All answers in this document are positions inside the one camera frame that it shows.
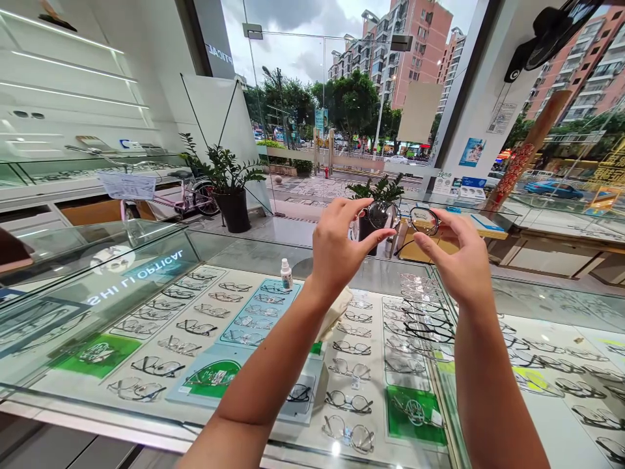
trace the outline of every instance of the spray bottle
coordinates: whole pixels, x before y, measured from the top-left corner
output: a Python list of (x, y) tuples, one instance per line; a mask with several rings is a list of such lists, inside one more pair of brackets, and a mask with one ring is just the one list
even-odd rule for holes
[(292, 289), (293, 288), (293, 274), (291, 271), (291, 267), (288, 266), (288, 260), (282, 260), (282, 268), (280, 270), (280, 276), (282, 277), (282, 288), (284, 289)]

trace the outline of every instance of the pink bicycle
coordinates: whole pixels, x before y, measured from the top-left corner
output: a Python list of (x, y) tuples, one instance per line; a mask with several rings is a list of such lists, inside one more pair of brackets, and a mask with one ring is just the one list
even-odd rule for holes
[(145, 200), (165, 205), (173, 208), (181, 216), (195, 209), (206, 216), (215, 216), (220, 212), (217, 201), (213, 197), (213, 186), (207, 180), (196, 178), (190, 171), (178, 169), (167, 174), (169, 177), (180, 180), (181, 200), (172, 201), (155, 193), (156, 178), (133, 174), (135, 169), (152, 165), (153, 163), (122, 163), (108, 158), (99, 149), (85, 150), (73, 145), (66, 145), (65, 147), (69, 150), (100, 156), (109, 163), (124, 168), (123, 174), (107, 171), (98, 172), (98, 176), (110, 198), (119, 199), (120, 201), (122, 221), (141, 218), (135, 200)]

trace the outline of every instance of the hand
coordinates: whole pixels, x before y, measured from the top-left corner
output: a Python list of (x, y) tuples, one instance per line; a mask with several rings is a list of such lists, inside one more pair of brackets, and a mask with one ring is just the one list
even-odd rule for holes
[(445, 288), (460, 307), (472, 310), (494, 308), (488, 252), (483, 239), (468, 219), (446, 210), (432, 211), (444, 223), (440, 227), (443, 231), (441, 239), (460, 250), (447, 254), (424, 233), (415, 233), (415, 243), (432, 258)]
[(320, 294), (336, 299), (363, 263), (367, 253), (382, 240), (395, 235), (394, 229), (379, 229), (366, 239), (348, 239), (350, 223), (373, 199), (334, 199), (312, 235), (312, 275), (309, 282)]

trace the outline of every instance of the sky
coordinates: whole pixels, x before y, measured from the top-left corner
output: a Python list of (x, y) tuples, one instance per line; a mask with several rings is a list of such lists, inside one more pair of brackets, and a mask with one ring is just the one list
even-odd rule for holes
[[(249, 85), (261, 83), (262, 67), (279, 67), (282, 75), (303, 83), (325, 81), (332, 51), (344, 52), (345, 34), (362, 37), (362, 12), (377, 17), (390, 10), (390, 0), (221, 0), (234, 71)], [(451, 27), (469, 30), (477, 0), (439, 0), (454, 15)], [(242, 23), (260, 24), (263, 40), (243, 36)], [(303, 35), (326, 36), (325, 38)]]

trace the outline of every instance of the apartment building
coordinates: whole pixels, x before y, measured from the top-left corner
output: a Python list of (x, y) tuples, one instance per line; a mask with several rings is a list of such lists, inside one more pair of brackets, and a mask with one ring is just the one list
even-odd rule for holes
[(557, 90), (573, 93), (558, 117), (566, 124), (599, 115), (625, 96), (625, 8), (610, 7), (588, 21), (558, 54), (542, 67), (525, 102), (528, 119), (536, 119)]
[(443, 83), (445, 86), (436, 113), (442, 113), (445, 110), (449, 91), (451, 91), (451, 84), (456, 77), (458, 63), (460, 62), (460, 56), (462, 55), (466, 41), (467, 37), (462, 34), (459, 27), (455, 27), (451, 30), (451, 37), (443, 52), (443, 58), (440, 62), (438, 77), (436, 79), (436, 83)]
[[(375, 83), (380, 98), (393, 109), (401, 108), (411, 81), (438, 79), (453, 15), (434, 0), (391, 0), (390, 11), (381, 18), (368, 10), (362, 17), (362, 38), (346, 35), (345, 50), (332, 51), (328, 78), (361, 70)], [(391, 51), (392, 35), (411, 35), (411, 50)]]

